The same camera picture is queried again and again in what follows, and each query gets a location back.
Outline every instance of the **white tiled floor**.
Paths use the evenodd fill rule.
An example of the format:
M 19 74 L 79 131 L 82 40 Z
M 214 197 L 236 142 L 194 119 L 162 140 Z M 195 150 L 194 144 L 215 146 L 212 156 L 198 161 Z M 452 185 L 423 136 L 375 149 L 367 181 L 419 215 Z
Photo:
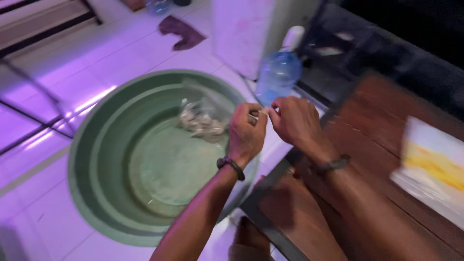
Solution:
M 132 13 L 119 0 L 91 3 L 105 21 L 103 26 L 89 25 L 12 58 L 62 99 L 68 111 L 114 85 L 147 72 L 174 68 L 210 73 L 254 100 L 242 78 L 214 56 L 211 38 L 190 50 L 174 52 L 172 46 L 180 38 L 157 31 L 164 17 L 150 16 L 146 10 Z M 188 7 L 173 7 L 171 13 L 211 36 L 209 0 L 193 0 Z M 56 116 L 27 82 L 3 68 L 0 77 L 2 97 L 43 119 Z M 0 122 L 0 147 L 37 127 L 5 108 L 0 108 Z M 268 151 L 282 145 L 271 125 L 267 131 L 260 167 L 265 174 L 276 161 Z M 0 157 L 0 259 L 3 252 L 7 261 L 148 260 L 153 248 L 112 241 L 80 216 L 66 180 L 69 144 L 69 139 L 52 133 L 40 143 L 26 144 Z M 229 219 L 217 225 L 200 260 L 226 260 L 235 229 Z

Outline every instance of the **white container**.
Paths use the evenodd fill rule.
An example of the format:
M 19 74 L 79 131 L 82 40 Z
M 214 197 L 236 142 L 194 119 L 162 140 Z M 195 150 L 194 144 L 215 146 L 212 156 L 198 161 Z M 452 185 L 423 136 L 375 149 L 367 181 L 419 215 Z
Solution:
M 215 54 L 255 80 L 263 56 L 280 49 L 290 27 L 307 27 L 316 7 L 316 0 L 213 0 Z

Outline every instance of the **plastic bag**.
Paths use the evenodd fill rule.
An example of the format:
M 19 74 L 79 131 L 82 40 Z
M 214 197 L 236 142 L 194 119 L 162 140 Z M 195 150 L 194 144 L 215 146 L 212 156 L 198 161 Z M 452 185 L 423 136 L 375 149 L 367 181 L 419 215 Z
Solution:
M 180 126 L 210 143 L 222 141 L 235 107 L 221 94 L 192 79 L 182 81 L 186 97 L 180 105 Z
M 402 154 L 390 178 L 464 230 L 464 142 L 410 117 Z

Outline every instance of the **white bottle cap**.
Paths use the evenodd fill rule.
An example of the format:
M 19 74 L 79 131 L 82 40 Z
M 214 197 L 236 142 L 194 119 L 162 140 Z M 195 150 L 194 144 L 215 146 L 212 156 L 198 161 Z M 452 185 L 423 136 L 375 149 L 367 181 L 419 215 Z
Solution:
M 295 50 L 301 42 L 301 39 L 304 35 L 303 26 L 293 26 L 287 32 L 284 42 L 282 44 L 282 49 L 280 51 L 292 52 Z

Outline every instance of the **black metal frame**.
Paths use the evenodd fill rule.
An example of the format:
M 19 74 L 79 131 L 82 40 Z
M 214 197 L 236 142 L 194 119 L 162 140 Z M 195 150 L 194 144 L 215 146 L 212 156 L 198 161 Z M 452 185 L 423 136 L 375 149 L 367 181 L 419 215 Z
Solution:
M 15 4 L 12 4 L 12 5 L 9 5 L 7 7 L 4 7 L 4 8 L 1 8 L 0 9 L 0 15 L 1 14 L 4 14 L 4 13 L 7 13 L 7 12 L 10 12 L 10 11 L 13 11 L 15 9 L 18 9 L 18 8 L 21 8 L 21 7 L 24 7 L 24 6 L 27 6 L 29 4 L 32 4 L 34 2 L 37 2 L 37 1 L 40 1 L 40 0 L 23 0 L 21 2 L 18 2 L 18 3 L 15 3 Z M 21 70 L 20 68 L 17 68 L 16 66 L 14 66 L 13 64 L 11 64 L 8 60 L 5 59 L 5 56 L 7 56 L 8 54 L 11 54 L 13 52 L 16 52 L 18 50 L 21 50 L 22 48 L 25 48 L 27 46 L 30 46 L 34 43 L 37 43 L 47 37 L 50 37 L 56 33 L 59 33 L 61 31 L 64 31 L 68 28 L 71 28 L 77 24 L 80 24 L 84 21 L 87 21 L 89 19 L 92 19 L 92 18 L 95 18 L 95 22 L 98 24 L 98 25 L 101 25 L 103 22 L 100 20 L 100 18 L 97 16 L 97 14 L 95 13 L 93 7 L 90 5 L 90 3 L 87 1 L 87 0 L 79 0 L 87 9 L 88 9 L 88 12 L 78 16 L 78 17 L 75 17 L 71 20 L 68 20 L 60 25 L 57 25 L 55 27 L 52 27 L 52 28 L 49 28 L 43 32 L 40 32 L 36 35 L 33 35 L 27 39 L 24 39 L 20 42 L 17 42 L 13 45 L 10 45 L 6 48 L 3 48 L 2 50 L 0 50 L 0 65 L 5 65 L 7 66 L 11 71 L 13 71 L 16 75 L 18 75 L 19 77 L 29 81 L 35 88 L 37 88 L 41 93 L 43 93 L 45 96 L 47 96 L 47 98 L 50 100 L 50 102 L 53 104 L 53 106 L 55 107 L 56 111 L 58 112 L 58 116 L 56 116 L 55 118 L 53 118 L 52 120 L 50 120 L 49 122 L 45 122 L 45 121 L 42 121 L 40 120 L 38 117 L 24 111 L 23 109 L 3 100 L 0 98 L 0 104 L 6 106 L 7 108 L 37 122 L 37 123 L 40 123 L 40 127 L 36 128 L 35 130 L 27 133 L 26 135 L 22 136 L 21 138 L 15 140 L 14 142 L 10 143 L 9 145 L 7 145 L 6 147 L 2 148 L 0 150 L 0 156 L 2 156 L 3 154 L 7 153 L 8 151 L 16 148 L 17 146 L 21 145 L 22 143 L 24 143 L 25 141 L 29 140 L 30 138 L 34 137 L 35 135 L 39 134 L 40 132 L 44 131 L 44 130 L 47 130 L 47 129 L 50 129 L 51 131 L 55 131 L 65 137 L 68 137 L 70 139 L 73 138 L 74 136 L 74 133 L 75 133 L 75 130 L 73 128 L 73 126 L 69 123 L 68 119 L 64 116 L 64 111 L 63 109 L 61 108 L 60 106 L 60 101 L 58 98 L 56 98 L 52 93 L 50 93 L 43 85 L 41 85 L 39 82 L 37 82 L 34 78 L 32 78 L 31 76 L 29 76 L 29 74 L 27 74 L 25 71 Z M 60 121 L 64 121 L 63 124 L 65 124 L 69 130 L 72 132 L 71 134 L 67 134 L 63 131 L 60 131 L 60 130 L 57 130 L 55 127 L 53 127 L 56 123 L 60 122 Z

